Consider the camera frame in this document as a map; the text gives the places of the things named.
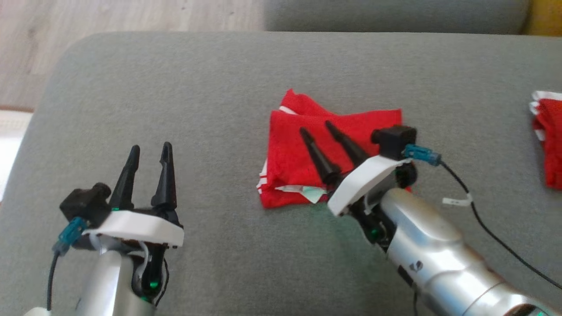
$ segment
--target yellow fabric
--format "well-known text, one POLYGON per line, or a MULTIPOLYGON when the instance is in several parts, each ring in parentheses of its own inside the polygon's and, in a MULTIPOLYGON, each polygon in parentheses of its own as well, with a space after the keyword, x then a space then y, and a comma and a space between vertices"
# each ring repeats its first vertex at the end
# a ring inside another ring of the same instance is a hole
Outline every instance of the yellow fabric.
POLYGON ((523 33, 562 36, 562 0, 533 0, 523 33))

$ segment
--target silver metal cylinder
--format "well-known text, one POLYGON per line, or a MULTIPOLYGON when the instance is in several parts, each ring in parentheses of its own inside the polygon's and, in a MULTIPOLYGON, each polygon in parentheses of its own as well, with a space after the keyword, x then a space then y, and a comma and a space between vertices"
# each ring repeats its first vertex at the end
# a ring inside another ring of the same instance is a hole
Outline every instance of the silver metal cylinder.
POLYGON ((391 189, 380 206, 396 225, 389 260, 438 315, 511 315, 526 304, 560 315, 509 286, 465 244, 460 230, 422 199, 391 189))
POLYGON ((133 261, 115 250, 99 256, 76 306, 79 316, 153 316, 156 308, 131 288, 133 261))

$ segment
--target red garment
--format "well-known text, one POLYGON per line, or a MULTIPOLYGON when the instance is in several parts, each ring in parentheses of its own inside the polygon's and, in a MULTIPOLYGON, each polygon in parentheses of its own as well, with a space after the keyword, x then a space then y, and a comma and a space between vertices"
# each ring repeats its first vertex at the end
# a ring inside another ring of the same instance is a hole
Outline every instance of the red garment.
POLYGON ((287 91, 279 110, 271 112, 268 159, 257 186, 265 208, 309 203, 300 193, 283 192, 275 189, 277 187, 288 184, 324 186, 301 138, 300 127, 310 132, 328 159, 336 163, 343 173, 353 169, 343 148, 324 126, 326 120, 374 156, 378 154, 378 145, 370 141, 372 131, 401 124, 402 112, 388 110, 336 115, 305 94, 295 94, 292 89, 287 91))
POLYGON ((562 189, 562 94, 536 92, 535 95, 537 101, 531 103, 531 110, 536 114, 533 129, 543 141, 546 185, 562 189))

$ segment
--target gray cushion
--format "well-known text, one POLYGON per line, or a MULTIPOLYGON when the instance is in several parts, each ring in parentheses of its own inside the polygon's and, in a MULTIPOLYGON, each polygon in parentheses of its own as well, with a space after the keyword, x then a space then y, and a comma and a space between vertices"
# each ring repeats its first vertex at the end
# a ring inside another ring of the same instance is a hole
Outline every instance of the gray cushion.
MULTIPOLYGON (((562 39, 454 34, 113 33, 70 48, 25 136, 0 213, 0 314, 44 306, 51 246, 76 187, 111 187, 141 146, 133 200, 149 205, 174 145, 185 244, 170 250, 159 315, 410 315, 412 292, 350 218, 325 205, 263 210, 268 118, 285 91, 350 114, 404 110, 419 143, 466 181, 483 220, 559 282, 562 196, 545 187, 527 103, 562 87, 562 39)), ((558 308, 560 291, 489 238, 442 168, 414 192, 491 267, 558 308)), ((70 315, 96 254, 70 251, 54 309, 70 315)))
POLYGON ((270 0, 270 31, 518 34, 529 0, 270 0))

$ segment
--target blue cable connector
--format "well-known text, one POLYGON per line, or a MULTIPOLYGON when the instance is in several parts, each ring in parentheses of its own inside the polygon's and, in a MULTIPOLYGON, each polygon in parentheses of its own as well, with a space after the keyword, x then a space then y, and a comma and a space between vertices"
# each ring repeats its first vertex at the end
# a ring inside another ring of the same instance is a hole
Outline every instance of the blue cable connector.
POLYGON ((438 166, 441 163, 441 154, 433 152, 429 148, 417 146, 414 144, 406 145, 404 149, 404 156, 414 160, 421 160, 429 163, 432 166, 438 166))
POLYGON ((58 235, 58 241, 53 245, 53 252, 58 252, 60 256, 66 255, 72 246, 82 236, 82 232, 88 228, 86 221, 81 217, 75 217, 70 221, 66 228, 58 235))

